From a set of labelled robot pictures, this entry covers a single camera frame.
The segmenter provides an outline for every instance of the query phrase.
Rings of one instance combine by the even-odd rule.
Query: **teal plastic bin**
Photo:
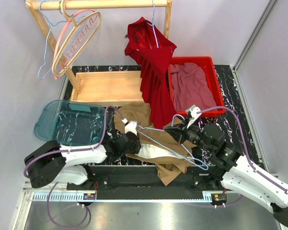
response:
[[[102,136],[105,109],[90,103],[55,100],[34,127],[37,138],[69,146],[94,145]]]

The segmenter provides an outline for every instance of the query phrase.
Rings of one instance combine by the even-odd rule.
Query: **red plastic tray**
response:
[[[211,57],[173,57],[170,64],[183,65],[184,63],[187,62],[195,63],[203,69],[206,75],[208,88],[212,92],[216,105],[224,106],[220,85],[216,77],[216,71]],[[169,84],[169,93],[173,100],[172,80],[169,67],[168,67],[168,84]],[[184,117],[187,116],[185,111],[177,111],[177,113],[183,115]],[[217,117],[223,113],[225,113],[225,109],[218,109],[217,111],[209,111],[203,113],[201,117]]]

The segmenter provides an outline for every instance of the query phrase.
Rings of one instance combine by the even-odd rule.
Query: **gray floor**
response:
[[[237,199],[230,194],[229,202]],[[67,202],[50,203],[52,216],[69,206]],[[278,230],[271,213],[243,198],[227,208],[202,208],[190,204],[95,203],[90,206],[91,221],[78,229],[85,230]],[[80,207],[73,207],[55,220],[72,226],[84,216]],[[48,221],[45,202],[33,202],[26,230],[56,230]]]

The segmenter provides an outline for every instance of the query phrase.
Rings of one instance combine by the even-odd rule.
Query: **wooden rack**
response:
[[[154,0],[154,3],[156,7],[166,8],[164,36],[168,38],[172,0]],[[25,0],[25,4],[46,38],[49,26],[39,11],[40,2]],[[143,7],[153,7],[152,0],[79,0],[66,3],[67,10]],[[41,5],[43,11],[58,11],[59,9],[59,1],[46,1]],[[50,33],[48,44],[53,52],[56,43],[55,37]],[[91,102],[102,106],[120,106],[130,102],[141,102],[143,99],[140,92],[140,73],[140,71],[89,72],[77,73],[75,76],[72,70],[68,68],[66,75],[73,86],[71,100]]]

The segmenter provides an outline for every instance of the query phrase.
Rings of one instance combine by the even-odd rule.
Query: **red cloth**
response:
[[[205,72],[194,63],[170,65],[173,102],[177,111],[185,111],[193,104],[201,110],[216,106],[208,88]]]
[[[125,55],[141,65],[140,90],[143,100],[150,104],[150,120],[154,127],[163,128],[176,114],[165,76],[176,46],[155,27],[159,45],[157,48],[153,28],[148,23],[150,22],[142,17],[128,25],[129,43]]]

